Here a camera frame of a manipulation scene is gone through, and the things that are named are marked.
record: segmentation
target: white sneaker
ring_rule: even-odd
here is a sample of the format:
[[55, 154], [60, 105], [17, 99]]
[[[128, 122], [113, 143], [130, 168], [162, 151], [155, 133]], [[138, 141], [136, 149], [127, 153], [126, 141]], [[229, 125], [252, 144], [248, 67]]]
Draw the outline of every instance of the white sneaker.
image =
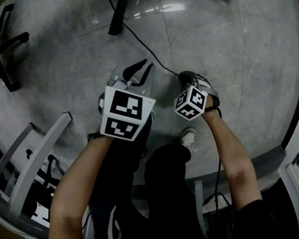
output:
[[179, 144], [183, 145], [189, 151], [192, 150], [192, 144], [195, 142], [196, 130], [192, 127], [188, 127], [183, 130], [179, 137]]

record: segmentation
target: wrist strap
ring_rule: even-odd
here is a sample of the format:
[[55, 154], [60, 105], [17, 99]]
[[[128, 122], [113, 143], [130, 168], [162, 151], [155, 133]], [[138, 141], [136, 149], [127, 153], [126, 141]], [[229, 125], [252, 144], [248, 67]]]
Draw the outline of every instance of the wrist strap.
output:
[[211, 107], [205, 108], [205, 113], [211, 112], [213, 110], [216, 110], [218, 112], [220, 118], [222, 118], [220, 109], [218, 107], [215, 107], [215, 106], [211, 106]]

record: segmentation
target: black pants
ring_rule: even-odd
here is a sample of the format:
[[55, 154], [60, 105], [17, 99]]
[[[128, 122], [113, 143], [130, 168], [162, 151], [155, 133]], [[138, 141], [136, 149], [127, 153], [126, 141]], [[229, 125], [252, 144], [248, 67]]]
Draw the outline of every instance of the black pants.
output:
[[138, 169], [150, 126], [151, 118], [134, 142], [115, 139], [109, 148], [89, 203], [96, 239], [108, 238], [114, 206], [117, 206], [114, 217], [123, 239], [204, 238], [195, 196], [185, 184], [185, 163], [190, 160], [190, 151], [182, 145], [163, 146], [146, 163], [149, 219], [131, 202], [133, 173]]

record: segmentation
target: forearm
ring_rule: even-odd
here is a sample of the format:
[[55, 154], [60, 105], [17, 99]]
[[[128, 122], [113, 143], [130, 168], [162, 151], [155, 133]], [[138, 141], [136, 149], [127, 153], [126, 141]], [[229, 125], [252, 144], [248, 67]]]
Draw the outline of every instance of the forearm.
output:
[[113, 139], [93, 139], [71, 165], [55, 190], [51, 205], [51, 225], [72, 223], [81, 226], [102, 161]]
[[239, 139], [216, 111], [205, 113], [203, 117], [214, 135], [235, 209], [261, 199], [254, 166]]

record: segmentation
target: white box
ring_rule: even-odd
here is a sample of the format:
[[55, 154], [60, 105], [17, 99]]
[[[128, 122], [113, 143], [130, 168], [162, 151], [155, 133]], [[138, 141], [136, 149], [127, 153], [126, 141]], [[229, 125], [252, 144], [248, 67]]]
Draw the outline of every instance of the white box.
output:
[[155, 100], [107, 86], [101, 134], [134, 141], [146, 123]]
[[193, 120], [205, 111], [208, 94], [190, 86], [174, 100], [174, 111], [187, 120]]

